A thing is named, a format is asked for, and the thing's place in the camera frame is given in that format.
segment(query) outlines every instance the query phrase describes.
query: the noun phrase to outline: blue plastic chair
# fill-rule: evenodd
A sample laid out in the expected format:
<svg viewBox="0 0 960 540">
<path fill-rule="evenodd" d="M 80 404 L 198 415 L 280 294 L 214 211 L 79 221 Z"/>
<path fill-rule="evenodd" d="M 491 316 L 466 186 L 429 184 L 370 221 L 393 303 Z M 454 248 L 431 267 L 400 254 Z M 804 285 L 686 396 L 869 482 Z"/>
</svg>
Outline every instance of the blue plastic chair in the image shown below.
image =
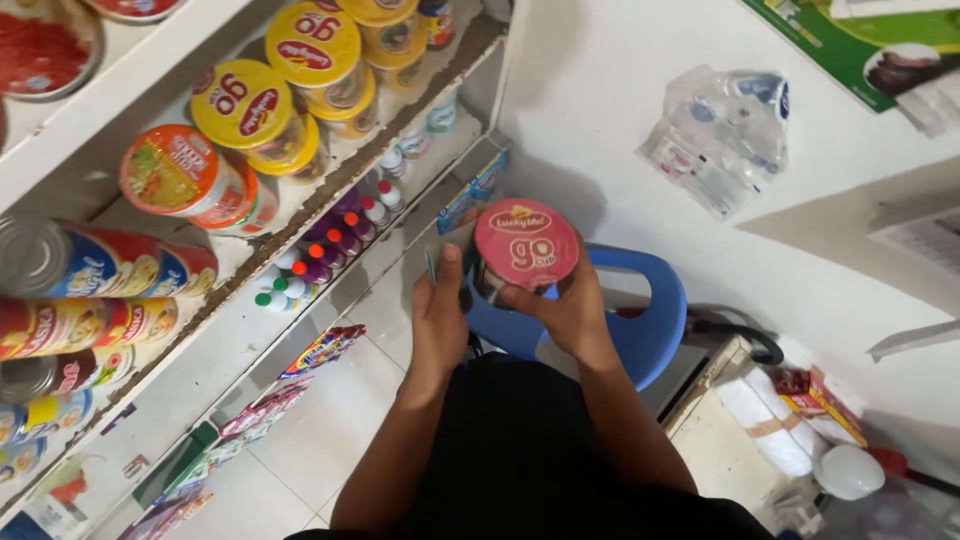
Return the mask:
<svg viewBox="0 0 960 540">
<path fill-rule="evenodd" d="M 637 318 L 625 319 L 607 313 L 607 327 L 623 367 L 640 391 L 666 368 L 684 334 L 686 293 L 680 278 L 662 258 L 640 252 L 604 246 L 588 246 L 594 266 L 635 270 L 650 283 L 650 306 Z M 468 279 L 473 307 L 467 313 L 470 330 L 507 353 L 528 360 L 537 360 L 537 346 L 550 337 L 537 319 L 491 306 L 473 287 L 472 272 Z M 553 286 L 544 295 L 557 298 Z"/>
</svg>

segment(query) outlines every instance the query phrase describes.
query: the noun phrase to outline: hand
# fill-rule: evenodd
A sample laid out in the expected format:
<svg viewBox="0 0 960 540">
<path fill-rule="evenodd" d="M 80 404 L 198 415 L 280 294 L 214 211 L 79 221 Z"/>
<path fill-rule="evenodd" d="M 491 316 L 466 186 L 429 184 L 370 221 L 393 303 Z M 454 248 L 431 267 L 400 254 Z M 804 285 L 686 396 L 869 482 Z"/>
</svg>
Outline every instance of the hand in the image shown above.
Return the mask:
<svg viewBox="0 0 960 540">
<path fill-rule="evenodd" d="M 500 295 L 519 311 L 539 319 L 562 350 L 578 361 L 591 363 L 611 356 L 597 353 L 611 351 L 612 342 L 600 279 L 579 233 L 577 240 L 580 244 L 577 265 L 569 276 L 557 283 L 557 300 L 547 300 L 512 285 L 505 286 Z"/>
<path fill-rule="evenodd" d="M 445 384 L 467 349 L 467 317 L 459 298 L 464 277 L 461 256 L 457 246 L 444 245 L 437 284 L 430 282 L 426 272 L 414 283 L 414 351 L 407 376 L 426 391 L 437 391 Z"/>
</svg>

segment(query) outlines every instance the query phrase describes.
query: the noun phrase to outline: black shirt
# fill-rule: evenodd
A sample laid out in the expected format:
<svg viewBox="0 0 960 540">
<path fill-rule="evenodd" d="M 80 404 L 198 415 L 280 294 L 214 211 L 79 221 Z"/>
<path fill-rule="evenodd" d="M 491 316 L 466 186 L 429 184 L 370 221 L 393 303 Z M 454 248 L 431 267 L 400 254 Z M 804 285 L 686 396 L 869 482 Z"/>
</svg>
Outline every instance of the black shirt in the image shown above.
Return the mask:
<svg viewBox="0 0 960 540">
<path fill-rule="evenodd" d="M 489 354 L 454 371 L 410 510 L 391 537 L 772 538 L 742 506 L 620 482 L 580 384 Z M 305 530 L 287 540 L 363 537 Z"/>
</svg>

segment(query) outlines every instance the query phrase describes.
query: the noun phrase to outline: white wall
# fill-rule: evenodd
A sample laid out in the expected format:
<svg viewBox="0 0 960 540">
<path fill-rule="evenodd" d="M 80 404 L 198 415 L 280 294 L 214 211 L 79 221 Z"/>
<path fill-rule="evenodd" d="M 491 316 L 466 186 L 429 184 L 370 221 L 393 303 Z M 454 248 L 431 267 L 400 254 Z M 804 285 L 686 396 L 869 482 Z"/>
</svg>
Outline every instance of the white wall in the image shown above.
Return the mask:
<svg viewBox="0 0 960 540">
<path fill-rule="evenodd" d="M 634 149 L 661 116 L 664 87 L 699 63 L 776 68 L 791 89 L 790 169 L 738 222 L 960 153 L 899 113 L 874 115 L 735 0 L 520 0 L 499 129 L 516 143 L 506 189 L 561 211 L 592 241 L 674 265 L 691 304 L 742 309 L 808 351 L 867 402 L 912 456 L 956 458 L 960 344 L 884 359 L 882 337 L 948 315 L 897 289 L 713 221 Z"/>
</svg>

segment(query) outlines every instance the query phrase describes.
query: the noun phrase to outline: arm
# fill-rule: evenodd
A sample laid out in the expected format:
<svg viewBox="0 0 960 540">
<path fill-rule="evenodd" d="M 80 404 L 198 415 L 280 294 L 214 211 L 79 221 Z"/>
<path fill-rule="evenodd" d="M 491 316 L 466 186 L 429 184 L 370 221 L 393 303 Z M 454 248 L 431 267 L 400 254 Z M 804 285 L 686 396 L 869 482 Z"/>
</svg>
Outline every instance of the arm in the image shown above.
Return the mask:
<svg viewBox="0 0 960 540">
<path fill-rule="evenodd" d="M 383 533 L 409 509 L 426 467 L 450 374 L 467 347 L 467 319 L 457 293 L 460 250 L 444 246 L 437 285 L 414 285 L 414 350 L 396 400 L 333 507 L 330 528 Z"/>
<path fill-rule="evenodd" d="M 654 483 L 697 494 L 683 459 L 643 406 L 613 347 L 600 280 L 583 238 L 577 266 L 558 289 L 556 301 L 517 287 L 507 287 L 501 294 L 520 311 L 540 319 L 554 343 L 577 359 L 593 431 L 618 475 L 633 485 Z"/>
</svg>

